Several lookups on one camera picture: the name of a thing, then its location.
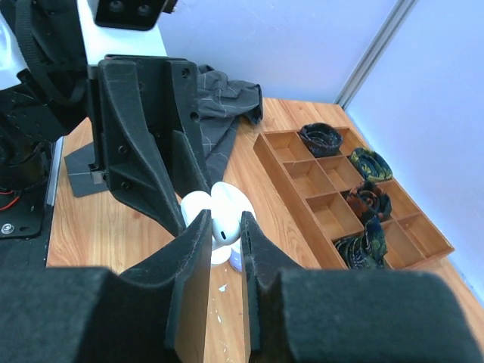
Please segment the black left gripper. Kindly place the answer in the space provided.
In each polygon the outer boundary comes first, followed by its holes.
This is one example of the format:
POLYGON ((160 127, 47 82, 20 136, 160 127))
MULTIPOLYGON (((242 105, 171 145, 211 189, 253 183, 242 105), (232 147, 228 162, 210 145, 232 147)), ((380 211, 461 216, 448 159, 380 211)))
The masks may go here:
POLYGON ((177 237, 175 191, 209 192, 197 68, 179 57, 111 56, 88 84, 95 161, 111 194, 177 237))

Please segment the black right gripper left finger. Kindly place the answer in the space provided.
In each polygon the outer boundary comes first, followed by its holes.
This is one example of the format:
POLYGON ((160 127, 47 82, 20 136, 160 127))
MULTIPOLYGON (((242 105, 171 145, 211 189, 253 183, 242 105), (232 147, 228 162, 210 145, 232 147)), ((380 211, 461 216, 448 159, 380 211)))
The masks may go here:
POLYGON ((212 219, 116 274, 108 268, 1 273, 3 362, 201 362, 212 219))

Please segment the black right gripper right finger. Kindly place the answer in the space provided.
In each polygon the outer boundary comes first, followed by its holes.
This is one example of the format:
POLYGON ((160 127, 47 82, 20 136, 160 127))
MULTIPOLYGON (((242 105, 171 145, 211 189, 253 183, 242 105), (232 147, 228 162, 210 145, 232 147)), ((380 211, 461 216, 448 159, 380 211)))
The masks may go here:
POLYGON ((308 269, 241 216, 248 362, 481 362, 451 288, 425 271, 308 269))

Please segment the lilac earbud charging case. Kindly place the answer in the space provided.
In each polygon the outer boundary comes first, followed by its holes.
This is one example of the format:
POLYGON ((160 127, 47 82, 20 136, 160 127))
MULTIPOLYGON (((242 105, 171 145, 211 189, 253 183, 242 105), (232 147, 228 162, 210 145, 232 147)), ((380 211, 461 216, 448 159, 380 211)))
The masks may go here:
POLYGON ((241 258, 240 246, 238 244, 235 244, 231 248, 229 263, 235 271, 242 272, 242 258, 241 258))

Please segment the white earbud charging case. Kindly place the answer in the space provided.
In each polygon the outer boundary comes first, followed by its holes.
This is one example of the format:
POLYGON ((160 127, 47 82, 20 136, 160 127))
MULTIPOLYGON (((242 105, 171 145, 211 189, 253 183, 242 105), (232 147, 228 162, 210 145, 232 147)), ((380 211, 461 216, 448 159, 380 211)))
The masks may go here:
POLYGON ((256 213, 249 198, 229 183, 216 182, 209 193, 193 191, 181 200, 181 213, 188 227, 199 212, 211 212, 212 254, 211 265, 221 265, 230 259, 233 246, 240 243, 243 212, 256 213))

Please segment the white earbud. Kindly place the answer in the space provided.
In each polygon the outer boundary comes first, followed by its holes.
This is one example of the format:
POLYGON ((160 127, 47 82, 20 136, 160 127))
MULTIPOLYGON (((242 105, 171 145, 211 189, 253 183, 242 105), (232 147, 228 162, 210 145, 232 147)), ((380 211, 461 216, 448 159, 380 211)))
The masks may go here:
POLYGON ((211 189, 213 237, 221 246, 233 244, 240 237, 240 216, 234 188, 216 182, 211 189))

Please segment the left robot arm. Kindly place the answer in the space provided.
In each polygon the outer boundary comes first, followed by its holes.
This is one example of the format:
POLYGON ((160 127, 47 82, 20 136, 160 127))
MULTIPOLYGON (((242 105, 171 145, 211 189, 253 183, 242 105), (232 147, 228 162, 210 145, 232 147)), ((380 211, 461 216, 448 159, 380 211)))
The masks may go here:
POLYGON ((197 67, 164 51, 174 1, 1 3, 1 192, 48 177, 47 149, 89 120, 92 174, 170 234, 178 199, 207 191, 197 67))

